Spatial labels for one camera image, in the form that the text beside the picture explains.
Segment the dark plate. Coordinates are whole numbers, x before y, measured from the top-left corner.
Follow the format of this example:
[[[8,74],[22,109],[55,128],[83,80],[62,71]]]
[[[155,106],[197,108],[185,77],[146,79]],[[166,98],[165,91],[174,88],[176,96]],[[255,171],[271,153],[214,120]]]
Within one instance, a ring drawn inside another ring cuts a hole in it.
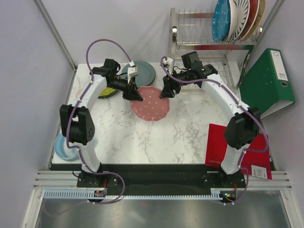
[[[116,92],[113,93],[113,94],[111,94],[110,96],[107,96],[107,97],[99,97],[99,96],[98,96],[98,98],[99,98],[99,99],[106,99],[106,98],[109,98],[109,97],[112,97],[112,96],[116,95],[117,93],[119,93],[119,90],[116,90]]]

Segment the blue polka dot plate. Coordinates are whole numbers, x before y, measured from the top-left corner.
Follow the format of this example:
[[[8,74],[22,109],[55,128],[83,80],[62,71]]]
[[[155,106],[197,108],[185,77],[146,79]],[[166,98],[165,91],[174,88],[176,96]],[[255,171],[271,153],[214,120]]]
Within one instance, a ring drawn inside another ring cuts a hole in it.
[[[228,0],[218,0],[212,17],[211,32],[214,42],[222,42],[228,35],[230,17],[231,12]]]

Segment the brown-rimmed petal pattern plate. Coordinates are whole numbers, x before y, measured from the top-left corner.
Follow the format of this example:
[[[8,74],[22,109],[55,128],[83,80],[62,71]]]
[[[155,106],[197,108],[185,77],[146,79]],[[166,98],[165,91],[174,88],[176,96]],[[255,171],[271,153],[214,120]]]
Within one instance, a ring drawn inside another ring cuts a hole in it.
[[[228,34],[226,35],[224,42],[230,42],[232,40],[233,33],[237,26],[237,7],[233,0],[228,0],[229,9],[230,9],[230,27],[228,30]]]

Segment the white plate with blue stripes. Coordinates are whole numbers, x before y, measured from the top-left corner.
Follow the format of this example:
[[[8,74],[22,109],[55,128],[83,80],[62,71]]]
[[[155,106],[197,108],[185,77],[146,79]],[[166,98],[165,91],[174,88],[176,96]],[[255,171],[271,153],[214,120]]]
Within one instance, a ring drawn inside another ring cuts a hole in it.
[[[236,7],[237,22],[230,42],[235,42],[240,37],[241,33],[245,29],[245,25],[249,18],[250,13],[250,1],[249,0],[234,0],[233,6]]]

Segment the red plate with teal flower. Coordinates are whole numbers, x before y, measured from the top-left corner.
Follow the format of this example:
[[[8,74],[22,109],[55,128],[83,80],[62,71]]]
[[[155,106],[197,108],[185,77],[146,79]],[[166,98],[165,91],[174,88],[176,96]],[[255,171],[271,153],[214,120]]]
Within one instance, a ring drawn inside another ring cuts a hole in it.
[[[249,5],[250,5],[249,16],[248,16],[247,22],[244,26],[244,29],[240,35],[241,41],[244,41],[246,39],[246,36],[248,35],[250,29],[252,28],[252,26],[257,18],[259,4],[260,4],[259,0],[249,0]]]

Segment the green polka dot plate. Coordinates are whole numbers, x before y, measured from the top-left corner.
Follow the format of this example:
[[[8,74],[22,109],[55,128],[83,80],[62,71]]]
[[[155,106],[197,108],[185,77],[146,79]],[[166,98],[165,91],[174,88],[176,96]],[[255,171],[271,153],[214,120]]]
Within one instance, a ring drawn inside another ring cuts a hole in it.
[[[107,97],[110,96],[111,94],[115,93],[116,90],[112,88],[105,88],[99,95],[99,97]]]

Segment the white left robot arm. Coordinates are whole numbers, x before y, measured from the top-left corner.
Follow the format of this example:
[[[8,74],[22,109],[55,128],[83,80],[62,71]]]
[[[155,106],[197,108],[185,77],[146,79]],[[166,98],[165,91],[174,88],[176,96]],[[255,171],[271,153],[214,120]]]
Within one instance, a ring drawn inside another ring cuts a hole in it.
[[[143,100],[133,78],[122,79],[117,75],[116,67],[101,67],[95,68],[95,71],[90,70],[89,80],[81,93],[71,104],[64,104],[59,109],[61,132],[66,138],[66,146],[77,151],[82,170],[90,172],[87,180],[94,187],[103,184],[104,175],[98,171],[101,163],[92,143],[95,125],[91,110],[101,92],[107,87],[122,91],[125,100]]]

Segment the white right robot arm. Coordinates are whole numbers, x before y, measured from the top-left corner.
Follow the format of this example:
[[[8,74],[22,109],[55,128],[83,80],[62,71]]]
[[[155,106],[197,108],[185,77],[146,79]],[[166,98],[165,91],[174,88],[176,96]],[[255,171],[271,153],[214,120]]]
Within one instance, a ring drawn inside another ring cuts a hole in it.
[[[179,73],[167,69],[164,71],[161,99],[174,98],[182,86],[196,84],[214,99],[228,118],[229,123],[223,134],[227,147],[220,164],[223,172],[218,174],[217,179],[221,186],[230,186],[235,181],[234,174],[241,169],[241,163],[250,150],[251,143],[264,131],[260,123],[261,112],[238,98],[215,69],[182,69]]]

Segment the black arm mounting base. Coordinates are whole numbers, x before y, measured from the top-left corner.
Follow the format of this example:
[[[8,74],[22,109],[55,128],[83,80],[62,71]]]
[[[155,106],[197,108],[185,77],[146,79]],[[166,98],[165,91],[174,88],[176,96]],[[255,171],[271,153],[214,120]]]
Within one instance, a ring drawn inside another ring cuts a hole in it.
[[[205,164],[104,164],[103,175],[81,171],[79,188],[102,188],[120,193],[209,193],[211,189],[245,187],[238,171],[226,175],[221,168]]]

